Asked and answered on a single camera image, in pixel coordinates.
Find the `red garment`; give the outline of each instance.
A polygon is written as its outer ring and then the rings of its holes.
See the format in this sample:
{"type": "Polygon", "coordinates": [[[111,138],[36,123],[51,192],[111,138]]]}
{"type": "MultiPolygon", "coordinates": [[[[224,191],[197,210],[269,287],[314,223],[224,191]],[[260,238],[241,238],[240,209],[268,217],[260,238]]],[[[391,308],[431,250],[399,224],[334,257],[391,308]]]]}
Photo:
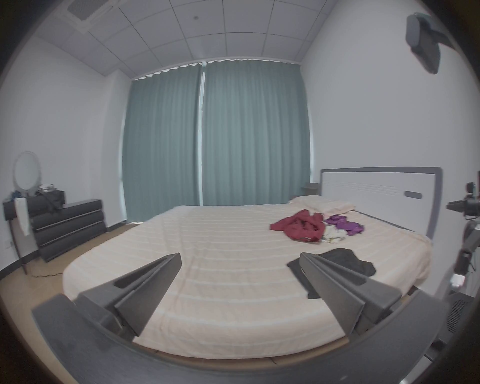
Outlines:
{"type": "Polygon", "coordinates": [[[320,242],[325,232],[324,217],[307,209],[270,224],[272,231],[283,231],[292,240],[320,242]]]}

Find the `ceiling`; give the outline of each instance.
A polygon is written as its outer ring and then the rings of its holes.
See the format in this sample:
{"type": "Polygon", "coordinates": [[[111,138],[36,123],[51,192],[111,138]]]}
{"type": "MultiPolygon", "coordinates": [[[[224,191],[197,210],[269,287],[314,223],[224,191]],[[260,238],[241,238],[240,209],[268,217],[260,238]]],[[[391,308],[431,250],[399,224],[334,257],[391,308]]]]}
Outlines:
{"type": "Polygon", "coordinates": [[[130,78],[192,60],[301,62],[337,0],[130,0],[82,34],[51,15],[36,35],[102,75],[130,78]]]}

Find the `bed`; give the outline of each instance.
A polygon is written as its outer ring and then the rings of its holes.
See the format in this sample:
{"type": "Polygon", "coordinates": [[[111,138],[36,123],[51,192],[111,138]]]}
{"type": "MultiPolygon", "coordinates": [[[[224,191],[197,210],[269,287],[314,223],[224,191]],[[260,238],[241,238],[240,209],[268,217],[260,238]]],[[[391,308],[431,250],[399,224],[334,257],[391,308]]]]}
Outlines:
{"type": "MultiPolygon", "coordinates": [[[[326,182],[324,174],[322,179],[328,193],[335,183],[326,182]]],[[[287,268],[301,252],[352,249],[374,264],[373,279],[403,294],[428,276],[432,245],[425,234],[360,212],[346,216],[365,232],[339,244],[292,241],[269,230],[270,223],[304,208],[300,203],[176,207],[75,260],[64,271],[64,292],[73,300],[81,291],[180,252],[182,268],[135,342],[172,355],[253,359],[295,354],[344,336],[324,302],[308,300],[287,268]]]]}

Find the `ceiling air conditioner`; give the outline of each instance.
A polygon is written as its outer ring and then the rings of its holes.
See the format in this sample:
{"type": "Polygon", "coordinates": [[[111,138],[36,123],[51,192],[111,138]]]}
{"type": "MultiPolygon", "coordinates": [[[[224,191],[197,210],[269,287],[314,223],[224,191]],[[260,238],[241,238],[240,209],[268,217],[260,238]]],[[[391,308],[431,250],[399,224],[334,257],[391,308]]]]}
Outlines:
{"type": "Polygon", "coordinates": [[[81,33],[87,32],[100,18],[128,0],[64,0],[55,16],[81,33]]]}

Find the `mirror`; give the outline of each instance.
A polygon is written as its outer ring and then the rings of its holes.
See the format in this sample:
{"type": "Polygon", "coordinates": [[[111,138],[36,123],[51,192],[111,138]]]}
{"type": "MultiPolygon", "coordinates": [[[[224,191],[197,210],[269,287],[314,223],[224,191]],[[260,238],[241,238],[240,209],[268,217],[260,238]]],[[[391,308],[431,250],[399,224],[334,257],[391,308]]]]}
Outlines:
{"type": "Polygon", "coordinates": [[[40,162],[33,152],[22,152],[15,160],[13,184],[23,196],[32,195],[41,184],[40,162]]]}

